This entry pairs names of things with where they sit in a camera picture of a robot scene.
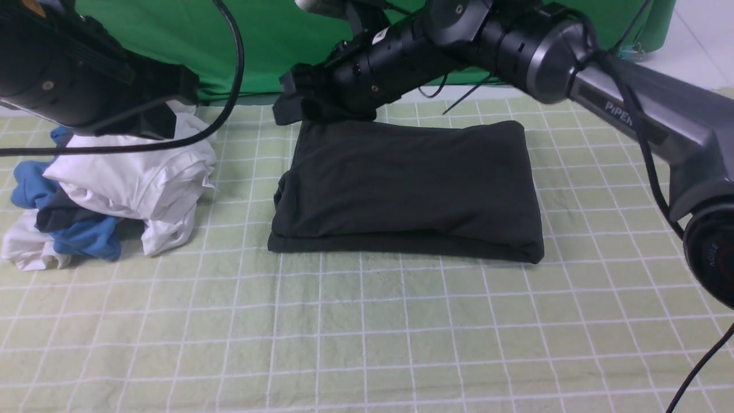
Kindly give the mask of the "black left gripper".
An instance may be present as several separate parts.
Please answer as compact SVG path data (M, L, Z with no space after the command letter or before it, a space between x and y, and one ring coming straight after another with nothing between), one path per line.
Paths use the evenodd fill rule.
M2 105L75 134L172 139L170 102L198 102L188 68L125 49L74 1L1 3Z

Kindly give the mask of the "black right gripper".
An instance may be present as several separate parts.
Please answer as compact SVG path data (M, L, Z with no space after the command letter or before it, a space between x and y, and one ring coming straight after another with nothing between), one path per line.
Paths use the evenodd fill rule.
M341 42L319 64L294 65L280 78L273 115L277 124L372 120L378 108L453 70L420 18L408 17Z

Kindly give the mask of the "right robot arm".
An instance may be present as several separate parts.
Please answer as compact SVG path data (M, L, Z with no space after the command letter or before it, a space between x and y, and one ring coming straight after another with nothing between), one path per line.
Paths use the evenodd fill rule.
M639 141L645 162L655 155L669 165L668 197L647 167L655 201L696 280L732 307L732 99L621 60L598 44L587 16L560 3L427 1L393 24L383 5L297 5L347 21L353 38L325 62L281 76L278 125L374 119L377 108L469 67L541 104L569 99Z

